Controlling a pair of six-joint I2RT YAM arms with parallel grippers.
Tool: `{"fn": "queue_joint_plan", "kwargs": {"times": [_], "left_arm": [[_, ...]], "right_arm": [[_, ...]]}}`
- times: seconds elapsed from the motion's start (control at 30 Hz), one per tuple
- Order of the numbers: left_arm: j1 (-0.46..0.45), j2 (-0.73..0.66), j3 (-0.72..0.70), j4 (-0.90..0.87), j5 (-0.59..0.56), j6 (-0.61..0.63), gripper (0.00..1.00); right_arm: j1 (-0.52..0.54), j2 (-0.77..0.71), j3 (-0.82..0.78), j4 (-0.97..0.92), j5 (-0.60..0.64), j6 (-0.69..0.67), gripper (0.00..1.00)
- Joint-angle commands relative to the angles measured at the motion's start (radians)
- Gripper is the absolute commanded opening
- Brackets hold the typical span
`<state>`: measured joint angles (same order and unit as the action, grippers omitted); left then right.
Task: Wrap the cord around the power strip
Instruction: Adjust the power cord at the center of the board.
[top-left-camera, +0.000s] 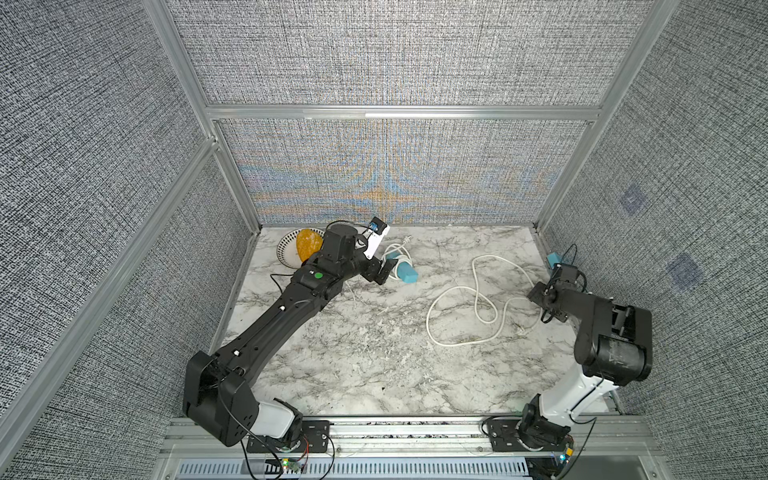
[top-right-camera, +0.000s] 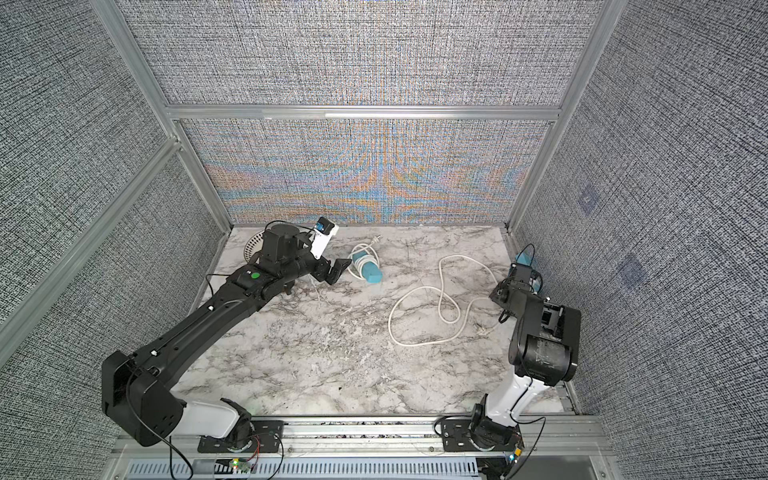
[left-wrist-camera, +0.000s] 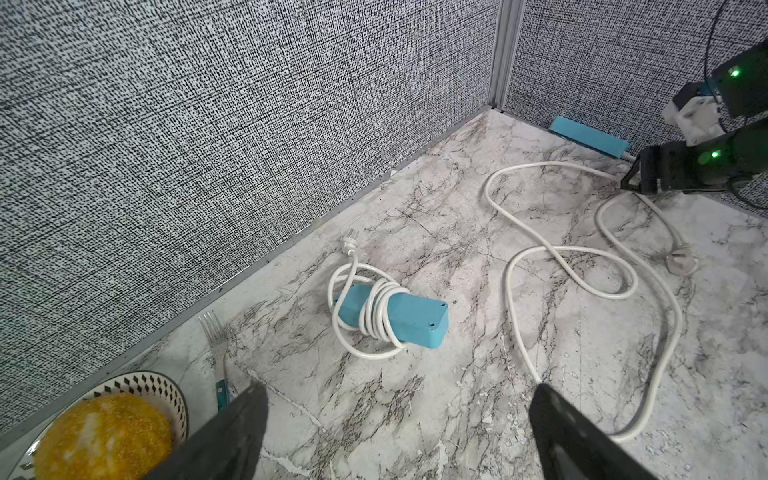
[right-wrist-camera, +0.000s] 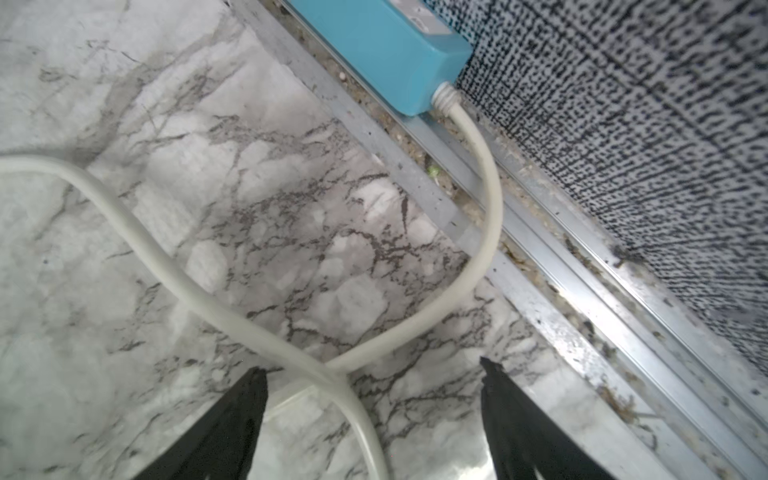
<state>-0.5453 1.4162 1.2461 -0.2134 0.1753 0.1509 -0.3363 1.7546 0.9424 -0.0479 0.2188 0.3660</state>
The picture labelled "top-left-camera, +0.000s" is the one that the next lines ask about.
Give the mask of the teal power strip with sockets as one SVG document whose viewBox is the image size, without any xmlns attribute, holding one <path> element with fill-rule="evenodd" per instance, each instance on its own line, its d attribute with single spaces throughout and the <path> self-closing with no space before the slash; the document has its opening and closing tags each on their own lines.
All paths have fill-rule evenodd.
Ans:
<svg viewBox="0 0 768 480">
<path fill-rule="evenodd" d="M 411 258 L 400 252 L 391 252 L 386 255 L 388 260 L 395 260 L 396 264 L 389 273 L 392 279 L 398 279 L 405 284 L 413 284 L 418 281 L 419 275 L 412 264 Z"/>
</svg>

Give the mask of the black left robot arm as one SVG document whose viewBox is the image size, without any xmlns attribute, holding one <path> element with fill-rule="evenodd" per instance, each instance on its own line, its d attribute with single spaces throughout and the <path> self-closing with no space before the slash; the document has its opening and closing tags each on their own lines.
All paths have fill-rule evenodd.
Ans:
<svg viewBox="0 0 768 480">
<path fill-rule="evenodd" d="M 234 340 L 188 361 L 183 412 L 223 445 L 254 437 L 295 446 L 302 434 L 302 414 L 285 401 L 259 401 L 251 390 L 267 363 L 290 337 L 341 293 L 356 276 L 386 283 L 396 262 L 376 252 L 390 227 L 378 217 L 366 227 L 333 221 L 323 243 L 290 276 L 278 299 Z"/>
</svg>

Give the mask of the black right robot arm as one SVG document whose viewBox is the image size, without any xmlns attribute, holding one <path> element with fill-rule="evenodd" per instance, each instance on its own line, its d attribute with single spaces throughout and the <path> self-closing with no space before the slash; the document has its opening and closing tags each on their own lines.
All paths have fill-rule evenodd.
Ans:
<svg viewBox="0 0 768 480">
<path fill-rule="evenodd" d="M 528 299 L 545 320 L 576 320 L 574 364 L 552 388 L 537 394 L 516 425 L 520 443 L 540 451 L 565 444 L 578 417 L 603 395 L 646 380 L 652 370 L 652 313 L 587 291 L 576 266 L 557 263 Z"/>
</svg>

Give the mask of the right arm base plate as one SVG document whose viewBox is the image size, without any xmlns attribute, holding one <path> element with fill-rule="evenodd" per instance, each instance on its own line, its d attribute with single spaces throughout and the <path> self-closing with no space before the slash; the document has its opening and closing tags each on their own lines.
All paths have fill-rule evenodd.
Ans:
<svg viewBox="0 0 768 480">
<path fill-rule="evenodd" d="M 526 428 L 517 417 L 489 417 L 480 424 L 494 452 L 565 452 L 574 447 L 570 428 L 545 419 Z"/>
</svg>

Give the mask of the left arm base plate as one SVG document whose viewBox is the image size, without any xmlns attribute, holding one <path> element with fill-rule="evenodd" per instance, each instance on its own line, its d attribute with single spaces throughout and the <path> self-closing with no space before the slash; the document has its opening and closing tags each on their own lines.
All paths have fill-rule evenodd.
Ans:
<svg viewBox="0 0 768 480">
<path fill-rule="evenodd" d="M 250 437 L 246 444 L 248 453 L 287 454 L 326 453 L 329 444 L 331 422 L 328 420 L 298 420 L 279 438 Z"/>
</svg>

